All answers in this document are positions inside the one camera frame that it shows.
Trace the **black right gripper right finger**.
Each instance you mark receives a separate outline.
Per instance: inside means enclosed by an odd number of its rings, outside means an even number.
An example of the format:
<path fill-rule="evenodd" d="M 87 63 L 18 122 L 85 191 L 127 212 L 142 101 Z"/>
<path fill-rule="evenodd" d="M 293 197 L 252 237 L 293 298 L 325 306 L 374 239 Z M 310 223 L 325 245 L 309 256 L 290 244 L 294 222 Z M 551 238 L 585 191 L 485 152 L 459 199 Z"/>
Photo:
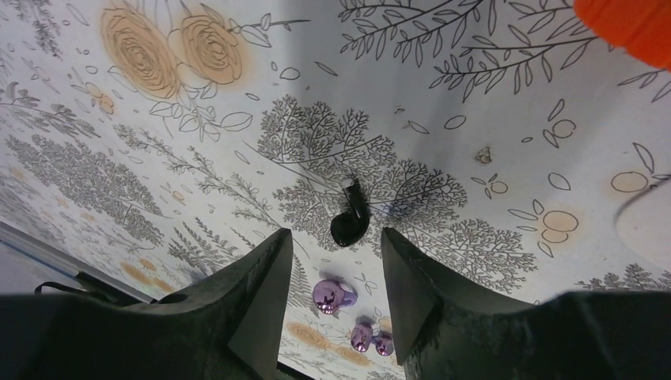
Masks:
<path fill-rule="evenodd" d="M 381 233 L 398 363 L 408 379 L 667 379 L 670 295 L 569 291 L 538 305 Z"/>

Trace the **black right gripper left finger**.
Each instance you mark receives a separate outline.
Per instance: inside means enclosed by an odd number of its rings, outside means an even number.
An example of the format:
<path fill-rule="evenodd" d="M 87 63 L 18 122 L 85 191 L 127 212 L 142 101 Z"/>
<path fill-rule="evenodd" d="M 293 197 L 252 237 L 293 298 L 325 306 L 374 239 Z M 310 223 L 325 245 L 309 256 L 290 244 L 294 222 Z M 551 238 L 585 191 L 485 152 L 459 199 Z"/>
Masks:
<path fill-rule="evenodd" d="M 293 263 L 282 228 L 155 303 L 1 298 L 4 379 L 273 379 Z"/>

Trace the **black wireless earbud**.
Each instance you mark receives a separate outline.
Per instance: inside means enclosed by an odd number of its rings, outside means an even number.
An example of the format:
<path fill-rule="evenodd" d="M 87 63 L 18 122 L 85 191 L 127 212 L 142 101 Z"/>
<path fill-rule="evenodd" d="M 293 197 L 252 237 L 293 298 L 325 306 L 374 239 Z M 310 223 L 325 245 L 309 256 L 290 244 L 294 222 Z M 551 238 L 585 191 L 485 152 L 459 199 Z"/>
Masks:
<path fill-rule="evenodd" d="M 358 243 L 370 225 L 370 209 L 360 182 L 350 180 L 343 189 L 349 208 L 337 215 L 330 225 L 334 242 L 340 247 Z"/>

